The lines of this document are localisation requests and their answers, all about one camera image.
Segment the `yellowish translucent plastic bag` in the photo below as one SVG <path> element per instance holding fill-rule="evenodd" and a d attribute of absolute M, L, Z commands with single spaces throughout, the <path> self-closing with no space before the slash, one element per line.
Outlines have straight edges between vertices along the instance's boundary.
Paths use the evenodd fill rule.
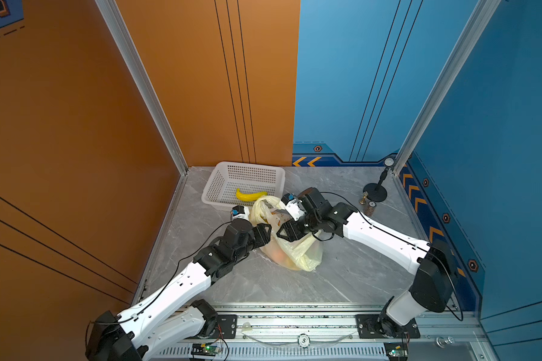
<path fill-rule="evenodd" d="M 319 241 L 306 235 L 295 242 L 278 237 L 279 228 L 292 217 L 280 198 L 262 196 L 250 209 L 249 219 L 255 226 L 269 224 L 272 227 L 270 241 L 262 252 L 278 265 L 293 271 L 314 271 L 322 262 L 323 249 Z"/>

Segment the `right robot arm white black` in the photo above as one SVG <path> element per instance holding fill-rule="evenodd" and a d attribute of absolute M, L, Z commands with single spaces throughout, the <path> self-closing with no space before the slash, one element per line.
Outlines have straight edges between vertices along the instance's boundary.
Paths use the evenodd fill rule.
<path fill-rule="evenodd" d="M 296 242 L 318 232 L 365 245 L 400 265 L 414 276 L 412 285 L 393 296 L 376 319 L 376 329 L 386 338 L 405 334 L 407 325 L 426 311 L 442 313 L 451 299 L 461 273 L 451 247 L 442 241 L 414 239 L 373 221 L 346 199 L 332 205 L 315 187 L 299 195 L 286 193 L 280 201 L 290 218 L 277 236 Z"/>

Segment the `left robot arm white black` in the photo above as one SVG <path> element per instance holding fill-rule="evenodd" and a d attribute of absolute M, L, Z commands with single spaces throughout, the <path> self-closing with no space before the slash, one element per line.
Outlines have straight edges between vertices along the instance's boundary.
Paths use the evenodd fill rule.
<path fill-rule="evenodd" d="M 271 240 L 269 224 L 237 218 L 221 224 L 201 248 L 178 267 L 159 290 L 118 314 L 107 311 L 90 322 L 85 339 L 88 360 L 150 360 L 186 338 L 213 333 L 218 314 L 196 297 L 229 274 L 251 251 Z"/>

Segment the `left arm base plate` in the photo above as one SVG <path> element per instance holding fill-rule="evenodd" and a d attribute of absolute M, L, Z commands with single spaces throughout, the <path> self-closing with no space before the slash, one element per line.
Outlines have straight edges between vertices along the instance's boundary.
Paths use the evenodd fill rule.
<path fill-rule="evenodd" d="M 238 316 L 236 314 L 220 314 L 216 321 L 210 322 L 198 335 L 188 337 L 187 340 L 215 339 L 220 336 L 224 340 L 235 339 L 238 330 L 237 321 Z"/>

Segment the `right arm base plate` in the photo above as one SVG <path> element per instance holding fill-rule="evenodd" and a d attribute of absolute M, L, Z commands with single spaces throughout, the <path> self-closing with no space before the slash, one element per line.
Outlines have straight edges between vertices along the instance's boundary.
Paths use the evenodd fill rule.
<path fill-rule="evenodd" d="M 421 338 L 419 327 L 414 319 L 407 325 L 399 326 L 389 317 L 376 314 L 357 314 L 355 322 L 359 337 L 369 338 Z"/>

